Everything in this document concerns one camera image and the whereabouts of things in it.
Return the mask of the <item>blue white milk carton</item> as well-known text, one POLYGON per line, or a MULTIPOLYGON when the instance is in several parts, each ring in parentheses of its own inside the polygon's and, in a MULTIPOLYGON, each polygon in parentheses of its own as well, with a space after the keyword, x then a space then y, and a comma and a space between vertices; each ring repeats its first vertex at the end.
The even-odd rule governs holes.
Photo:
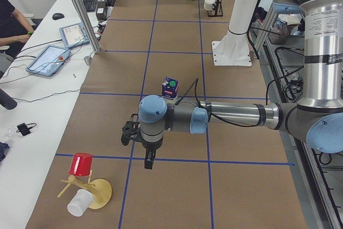
POLYGON ((165 81, 162 83, 162 97, 167 102, 174 103, 178 96, 178 80, 165 77, 165 81))

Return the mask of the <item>wooden cup tree stand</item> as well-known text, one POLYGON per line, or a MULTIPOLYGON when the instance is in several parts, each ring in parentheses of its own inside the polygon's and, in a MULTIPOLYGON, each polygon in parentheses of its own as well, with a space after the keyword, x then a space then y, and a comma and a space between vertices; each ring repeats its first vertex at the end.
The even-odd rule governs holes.
POLYGON ((84 182, 74 175, 70 175, 67 180, 61 180, 61 182, 67 183, 64 189, 57 195, 57 198, 61 198, 66 190, 72 185, 76 185, 83 190, 89 191, 94 198, 94 201, 90 204, 91 209, 100 209, 104 207, 111 199, 113 190, 111 184, 105 179, 95 179, 91 181, 91 175, 88 176, 88 182, 84 182))

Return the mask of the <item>red plastic cup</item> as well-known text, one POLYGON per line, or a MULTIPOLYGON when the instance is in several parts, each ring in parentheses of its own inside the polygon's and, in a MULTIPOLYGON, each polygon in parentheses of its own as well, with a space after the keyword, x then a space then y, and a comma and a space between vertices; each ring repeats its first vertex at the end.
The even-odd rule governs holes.
POLYGON ((89 153, 78 152, 73 154, 69 174, 74 176, 88 176, 91 173, 93 156, 89 153))

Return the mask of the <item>white plastic cup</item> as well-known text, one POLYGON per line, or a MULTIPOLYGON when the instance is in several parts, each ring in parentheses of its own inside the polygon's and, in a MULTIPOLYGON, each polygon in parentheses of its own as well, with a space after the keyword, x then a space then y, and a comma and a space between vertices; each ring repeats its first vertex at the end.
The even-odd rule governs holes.
POLYGON ((79 189, 77 190, 73 199, 67 205, 67 210, 73 216, 80 217, 84 214, 86 209, 93 201, 94 197, 89 191, 85 189, 79 189))

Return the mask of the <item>small metal cylinder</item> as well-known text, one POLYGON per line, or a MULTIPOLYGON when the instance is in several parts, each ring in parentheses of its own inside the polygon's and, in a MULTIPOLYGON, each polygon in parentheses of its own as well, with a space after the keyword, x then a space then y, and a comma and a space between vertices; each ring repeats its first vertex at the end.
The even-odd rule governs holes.
POLYGON ((92 60, 92 58, 90 56, 85 56, 84 57, 84 61, 85 61, 86 65, 90 65, 91 64, 91 60, 92 60))

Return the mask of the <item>small black adapter device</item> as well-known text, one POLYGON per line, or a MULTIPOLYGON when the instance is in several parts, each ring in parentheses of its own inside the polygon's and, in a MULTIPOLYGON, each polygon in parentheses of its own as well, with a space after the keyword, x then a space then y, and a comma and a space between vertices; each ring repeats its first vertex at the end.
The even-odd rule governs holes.
POLYGON ((26 136, 31 133, 31 129, 36 127, 36 123, 22 123, 17 125, 17 132, 21 133, 22 136, 26 136))

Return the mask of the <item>teach pendant near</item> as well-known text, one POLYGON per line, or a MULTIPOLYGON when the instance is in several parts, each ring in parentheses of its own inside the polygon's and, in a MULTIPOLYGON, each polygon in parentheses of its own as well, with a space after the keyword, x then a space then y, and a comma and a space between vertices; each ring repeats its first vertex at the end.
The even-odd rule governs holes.
POLYGON ((38 76, 51 77, 69 58, 71 50, 58 46, 48 45, 30 63, 26 71, 38 76))

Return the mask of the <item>teach pendant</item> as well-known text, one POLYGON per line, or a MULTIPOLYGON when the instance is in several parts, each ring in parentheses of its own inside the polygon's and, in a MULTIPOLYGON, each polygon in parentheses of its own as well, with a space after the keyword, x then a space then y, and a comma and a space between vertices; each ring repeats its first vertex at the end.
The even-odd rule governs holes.
POLYGON ((65 48, 74 48, 90 42, 83 23, 61 27, 59 32, 65 48))
POLYGON ((26 71, 38 76, 51 77, 69 58, 71 50, 58 46, 48 45, 30 63, 26 71))

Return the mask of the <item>teach pendant far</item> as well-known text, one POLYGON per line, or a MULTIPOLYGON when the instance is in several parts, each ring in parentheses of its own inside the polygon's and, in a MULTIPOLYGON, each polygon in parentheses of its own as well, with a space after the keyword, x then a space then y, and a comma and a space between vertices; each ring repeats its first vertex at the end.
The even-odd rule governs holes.
POLYGON ((61 27, 59 32, 65 48, 74 48, 90 42, 83 23, 61 27))

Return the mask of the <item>white mug on rack front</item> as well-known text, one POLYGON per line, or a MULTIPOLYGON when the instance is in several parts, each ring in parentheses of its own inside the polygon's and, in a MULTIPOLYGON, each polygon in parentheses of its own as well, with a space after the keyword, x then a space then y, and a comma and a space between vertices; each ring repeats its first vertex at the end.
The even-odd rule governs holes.
POLYGON ((204 0, 204 9, 207 11, 211 11, 214 8, 216 0, 204 0))

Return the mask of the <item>black computer mouse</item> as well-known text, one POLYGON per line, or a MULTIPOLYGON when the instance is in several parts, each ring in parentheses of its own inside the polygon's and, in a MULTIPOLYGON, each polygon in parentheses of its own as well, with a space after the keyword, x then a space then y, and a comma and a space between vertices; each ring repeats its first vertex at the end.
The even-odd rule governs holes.
POLYGON ((53 15, 52 15, 52 19, 53 20, 59 20, 59 19, 62 19, 62 18, 64 18, 65 16, 64 16, 64 14, 62 14, 62 13, 54 13, 53 15))

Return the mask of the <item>seated person dark shirt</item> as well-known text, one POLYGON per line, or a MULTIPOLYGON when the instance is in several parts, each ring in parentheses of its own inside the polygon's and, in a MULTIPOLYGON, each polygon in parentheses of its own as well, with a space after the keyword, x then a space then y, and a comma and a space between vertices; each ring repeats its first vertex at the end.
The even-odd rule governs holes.
POLYGON ((34 33, 24 15, 8 0, 1 0, 1 46, 9 46, 5 53, 15 58, 34 33))

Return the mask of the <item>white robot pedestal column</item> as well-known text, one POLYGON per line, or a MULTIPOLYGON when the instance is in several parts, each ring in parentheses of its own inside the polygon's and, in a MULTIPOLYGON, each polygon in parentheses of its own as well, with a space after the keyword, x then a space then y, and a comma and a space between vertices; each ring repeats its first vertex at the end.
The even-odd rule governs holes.
POLYGON ((215 66, 252 65, 247 33, 258 0, 235 0, 227 34, 212 42, 215 66))

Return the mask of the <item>aluminium frame post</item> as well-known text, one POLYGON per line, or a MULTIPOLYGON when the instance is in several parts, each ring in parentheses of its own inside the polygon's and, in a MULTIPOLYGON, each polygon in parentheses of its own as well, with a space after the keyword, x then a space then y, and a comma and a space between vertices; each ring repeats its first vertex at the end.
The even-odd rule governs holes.
POLYGON ((74 5, 74 8, 76 9, 76 12, 77 12, 81 22, 84 24, 86 35, 88 36, 88 39, 92 45, 94 53, 95 54, 99 53, 100 52, 100 45, 98 43, 98 40, 96 39, 94 30, 93 30, 92 25, 91 25, 91 21, 88 17, 85 6, 83 4, 83 0, 72 0, 72 3, 74 5))

